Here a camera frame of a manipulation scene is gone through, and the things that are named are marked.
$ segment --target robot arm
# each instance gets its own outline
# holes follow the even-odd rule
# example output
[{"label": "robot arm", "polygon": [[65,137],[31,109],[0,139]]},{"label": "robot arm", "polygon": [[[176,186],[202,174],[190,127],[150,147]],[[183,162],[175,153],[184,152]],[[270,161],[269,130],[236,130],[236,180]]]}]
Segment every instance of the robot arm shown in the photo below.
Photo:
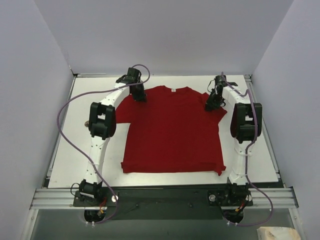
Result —
[{"label": "robot arm", "polygon": [[[250,100],[244,95],[240,95],[240,89],[235,82],[227,82],[226,76],[215,77],[215,88],[205,103],[205,110],[212,111],[219,108],[226,101],[233,108],[230,133],[234,138],[235,159],[232,170],[228,177],[231,184],[244,186],[248,183],[246,178],[246,147],[255,136],[255,123],[253,120],[253,110]],[[262,130],[262,105],[254,103],[254,109],[258,122],[258,136]],[[252,146],[248,149],[248,161],[252,156]]]},{"label": "robot arm", "polygon": [[[91,134],[90,158],[99,173],[102,172],[105,153],[110,138],[116,131],[116,109],[125,97],[132,95],[135,101],[146,102],[146,94],[143,84],[140,83],[141,72],[130,67],[126,75],[120,77],[112,91],[100,102],[93,102],[90,106],[89,131]],[[97,175],[93,164],[88,162],[83,180],[79,185],[79,193],[82,197],[90,197],[100,200],[103,197],[102,180]]]}]

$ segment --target white table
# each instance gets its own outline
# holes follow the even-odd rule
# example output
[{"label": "white table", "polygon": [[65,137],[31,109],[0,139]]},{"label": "white table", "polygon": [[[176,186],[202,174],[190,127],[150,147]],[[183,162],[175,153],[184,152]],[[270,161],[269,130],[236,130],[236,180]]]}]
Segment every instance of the white table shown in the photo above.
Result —
[{"label": "white table", "polygon": [[[200,93],[207,91],[210,80],[215,76],[151,76],[144,85],[146,89],[156,86],[168,88],[190,87]],[[89,91],[102,91],[114,87],[118,77],[77,78],[74,83],[72,97]],[[236,82],[244,93],[247,89],[242,75],[227,76],[229,82]],[[89,120],[90,105],[99,102],[106,93],[82,96],[71,102],[63,126],[66,136],[86,153],[89,153],[91,136],[85,122]],[[235,157],[234,139],[230,134],[230,123],[233,110],[230,105],[224,107],[227,114],[219,123],[219,136],[226,170],[221,176],[214,171],[179,172],[179,173],[123,173],[121,162],[124,157],[129,124],[117,124],[115,135],[106,149],[102,175],[112,187],[124,186],[161,186],[161,185],[197,185],[225,184],[230,174]],[[254,183],[277,182],[275,168],[263,136],[257,139],[253,148],[253,156],[248,166],[248,176]],[[49,188],[69,188],[73,183],[80,183],[86,171],[88,160],[72,148],[63,138],[58,143]]]}]

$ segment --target white wall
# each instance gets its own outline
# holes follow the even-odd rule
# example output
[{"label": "white wall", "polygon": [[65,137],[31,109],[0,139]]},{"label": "white wall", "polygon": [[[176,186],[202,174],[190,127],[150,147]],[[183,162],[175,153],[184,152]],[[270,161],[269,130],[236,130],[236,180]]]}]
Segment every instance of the white wall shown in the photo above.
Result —
[{"label": "white wall", "polygon": [[72,73],[33,0],[0,4],[0,239],[20,239]]},{"label": "white wall", "polygon": [[280,174],[320,236],[320,1],[295,0],[253,73]]},{"label": "white wall", "polygon": [[250,74],[293,0],[35,0],[74,73]]}]

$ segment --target bolt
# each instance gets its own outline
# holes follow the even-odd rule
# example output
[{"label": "bolt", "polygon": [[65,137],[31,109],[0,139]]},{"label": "bolt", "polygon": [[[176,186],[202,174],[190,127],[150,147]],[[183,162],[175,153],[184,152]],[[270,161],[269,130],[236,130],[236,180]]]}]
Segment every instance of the bolt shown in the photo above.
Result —
[{"label": "bolt", "polygon": [[213,194],[211,194],[211,195],[209,196],[209,201],[210,201],[210,202],[214,202],[215,200],[216,200],[216,196],[213,195]]}]

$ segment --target red t-shirt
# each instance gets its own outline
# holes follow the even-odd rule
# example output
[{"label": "red t-shirt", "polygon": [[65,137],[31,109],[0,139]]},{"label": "red t-shirt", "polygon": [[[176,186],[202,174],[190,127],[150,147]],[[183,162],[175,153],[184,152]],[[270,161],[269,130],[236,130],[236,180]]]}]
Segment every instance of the red t-shirt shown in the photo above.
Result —
[{"label": "red t-shirt", "polygon": [[116,122],[131,123],[126,139],[124,173],[177,173],[226,169],[218,123],[222,107],[205,111],[208,94],[189,87],[157,86],[145,91],[147,102],[129,95],[116,109]]}]

